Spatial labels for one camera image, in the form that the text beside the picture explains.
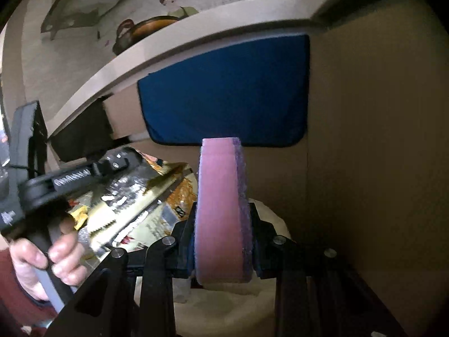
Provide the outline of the red sleeve left forearm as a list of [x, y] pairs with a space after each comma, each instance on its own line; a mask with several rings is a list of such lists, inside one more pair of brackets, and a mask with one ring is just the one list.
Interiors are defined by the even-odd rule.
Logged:
[[20, 329], [51, 320], [57, 312], [49, 302], [34, 300], [20, 285], [15, 275], [12, 258], [1, 251], [1, 321]]

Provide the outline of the person's left hand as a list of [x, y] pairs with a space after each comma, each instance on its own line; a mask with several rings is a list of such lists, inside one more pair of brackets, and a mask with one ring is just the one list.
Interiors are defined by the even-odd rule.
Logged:
[[44, 270], [49, 261], [53, 262], [51, 269], [54, 275], [68, 286], [79, 286], [87, 277], [88, 270], [81, 265], [84, 246], [78, 241], [78, 232], [75, 230], [62, 231], [47, 256], [23, 238], [13, 242], [9, 252], [17, 281], [34, 300], [49, 300], [35, 271], [36, 268]]

